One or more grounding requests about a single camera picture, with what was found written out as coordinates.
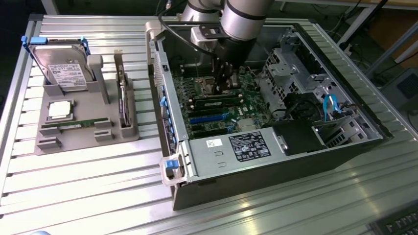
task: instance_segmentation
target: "aluminum extrusion table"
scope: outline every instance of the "aluminum extrusion table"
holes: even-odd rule
[[[147,71],[145,24],[155,19],[44,16],[30,22],[28,37],[86,36],[92,54],[103,55],[106,79],[115,77],[114,50],[123,50],[141,140],[34,155],[43,76],[22,50],[0,122],[0,234],[368,234],[369,222],[417,199],[418,135],[309,20],[269,19],[303,26],[396,138],[337,170],[173,211]]]

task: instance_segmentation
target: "blue cable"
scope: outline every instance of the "blue cable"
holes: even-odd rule
[[[338,102],[337,102],[337,96],[334,94],[328,94],[325,97],[325,102],[324,102],[324,110],[325,110],[325,121],[328,121],[328,105],[329,105],[329,98],[332,98],[332,103],[333,103],[333,110],[341,113],[341,109],[338,107]]]

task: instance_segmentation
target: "hard drive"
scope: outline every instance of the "hard drive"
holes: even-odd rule
[[[39,65],[47,84],[58,84],[64,92],[87,90],[87,82],[95,81],[95,77],[87,66],[90,50],[86,39],[34,37],[27,44],[23,38],[23,46]]]

